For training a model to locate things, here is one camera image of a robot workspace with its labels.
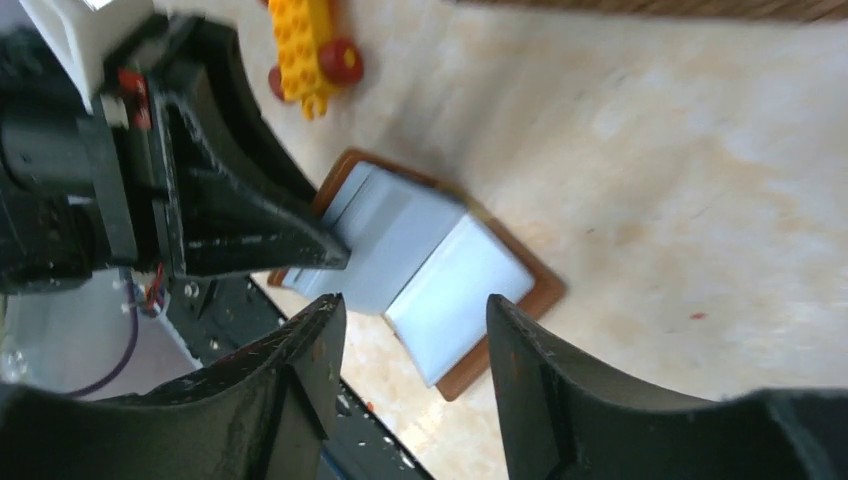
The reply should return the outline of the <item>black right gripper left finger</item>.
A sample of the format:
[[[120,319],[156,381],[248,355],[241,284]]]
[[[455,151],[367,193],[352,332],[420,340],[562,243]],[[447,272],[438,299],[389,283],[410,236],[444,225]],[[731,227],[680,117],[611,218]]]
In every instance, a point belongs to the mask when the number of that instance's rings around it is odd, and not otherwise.
[[[251,403],[203,372],[144,395],[81,401],[25,385],[1,388],[5,479],[247,479]]]

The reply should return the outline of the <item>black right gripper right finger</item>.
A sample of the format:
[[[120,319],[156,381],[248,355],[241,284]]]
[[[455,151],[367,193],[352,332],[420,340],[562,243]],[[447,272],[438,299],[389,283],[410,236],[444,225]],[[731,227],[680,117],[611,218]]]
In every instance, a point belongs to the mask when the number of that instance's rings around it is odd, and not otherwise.
[[[843,479],[847,393],[761,389],[724,401],[627,374],[500,295],[490,363],[513,479]]]

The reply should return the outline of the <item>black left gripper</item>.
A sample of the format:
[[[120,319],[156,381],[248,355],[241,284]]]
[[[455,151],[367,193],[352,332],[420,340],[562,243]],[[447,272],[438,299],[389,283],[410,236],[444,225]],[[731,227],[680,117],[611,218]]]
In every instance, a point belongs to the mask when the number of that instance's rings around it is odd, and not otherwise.
[[[75,289],[112,267],[163,285],[345,267],[233,27],[150,13],[99,65],[83,95],[34,26],[1,33],[3,294]]]

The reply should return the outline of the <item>brown leather card holder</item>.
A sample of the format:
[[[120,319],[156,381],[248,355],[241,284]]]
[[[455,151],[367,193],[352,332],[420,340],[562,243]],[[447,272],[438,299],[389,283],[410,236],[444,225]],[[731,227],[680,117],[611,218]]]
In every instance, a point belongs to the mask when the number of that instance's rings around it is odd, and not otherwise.
[[[362,150],[345,151],[312,205],[348,246],[342,270],[283,268],[270,286],[385,320],[424,384],[447,401],[489,367],[486,304],[500,295],[532,319],[564,281],[461,188]]]

